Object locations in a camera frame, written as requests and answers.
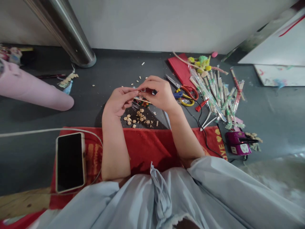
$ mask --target stainless steel pole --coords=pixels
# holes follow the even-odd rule
[[[96,56],[68,0],[24,0],[70,55],[72,62],[92,67]]]

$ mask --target bundle of straws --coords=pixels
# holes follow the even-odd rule
[[[210,112],[216,116],[213,120],[217,119],[219,121],[222,119],[227,123],[227,129],[232,129],[233,126],[244,128],[245,125],[243,123],[237,123],[235,114],[240,99],[245,100],[242,93],[245,81],[238,82],[231,69],[236,88],[232,87],[229,92],[228,84],[222,82],[219,71],[217,71],[216,75],[213,70],[210,70],[205,76],[196,73],[194,69],[190,71],[191,82],[197,87],[204,100],[209,99],[207,106]]]

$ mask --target white cable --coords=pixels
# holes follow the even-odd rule
[[[3,137],[13,137],[13,136],[20,136],[20,135],[28,135],[28,134],[37,134],[37,133],[50,132],[50,131],[57,131],[57,130],[75,130],[75,131],[80,131],[80,132],[85,132],[85,133],[93,134],[94,136],[96,136],[96,137],[99,139],[99,141],[101,142],[102,147],[103,147],[103,142],[102,142],[102,140],[101,140],[100,137],[97,136],[95,133],[90,132],[90,131],[87,131],[87,130],[74,129],[74,128],[54,128],[54,129],[31,130],[31,131],[24,131],[24,132],[9,133],[9,134],[0,134],[0,138],[3,138]],[[94,179],[94,181],[93,181],[90,185],[92,185],[92,184],[97,180],[97,178],[99,177],[99,175],[101,174],[101,172],[102,172],[102,168],[100,169],[98,175],[96,176],[96,178]]]
[[[211,122],[213,122],[215,119],[217,119],[217,117],[213,118],[211,121],[209,121],[204,127],[200,128],[200,131],[202,131],[201,129],[204,129],[205,127],[207,127]]]
[[[207,116],[207,118],[206,118],[206,120],[205,120],[204,123],[202,124],[202,126],[201,126],[201,128],[200,128],[200,131],[203,130],[204,124],[209,120],[209,117],[210,117],[211,113],[212,113],[212,112],[210,111],[209,114],[208,114],[208,116]]]

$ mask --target scissors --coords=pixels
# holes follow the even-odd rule
[[[199,98],[199,95],[198,95],[197,90],[196,90],[194,87],[189,86],[189,85],[180,85],[179,83],[177,83],[176,81],[174,81],[172,78],[170,78],[168,75],[165,74],[165,76],[166,76],[166,78],[167,78],[167,79],[177,88],[176,92],[173,93],[174,97],[175,97],[176,99],[178,99],[178,100],[181,102],[181,104],[184,105],[184,106],[186,106],[186,107],[191,107],[191,106],[193,106],[194,103],[195,103],[194,100],[197,100],[197,99]],[[186,98],[186,99],[189,99],[191,103],[188,104],[188,103],[183,102],[183,100],[181,99],[181,97]]]

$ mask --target phone case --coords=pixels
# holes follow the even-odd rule
[[[74,188],[71,188],[71,189],[67,189],[67,190],[64,190],[64,191],[58,191],[58,174],[57,174],[57,166],[58,166],[58,161],[57,161],[57,154],[58,154],[58,139],[60,137],[64,137],[64,136],[68,136],[68,135],[74,135],[74,134],[81,134],[81,142],[82,142],[82,156],[83,156],[83,177],[84,177],[84,183],[78,187],[74,187]],[[85,156],[85,135],[84,133],[82,132],[77,132],[77,133],[73,133],[73,134],[68,134],[68,135],[61,135],[61,136],[58,136],[56,138],[56,192],[57,193],[63,193],[63,192],[68,192],[68,191],[72,191],[72,190],[75,190],[77,188],[80,188],[80,187],[83,187],[86,183],[86,180],[87,180],[87,168],[86,168],[86,156]]]

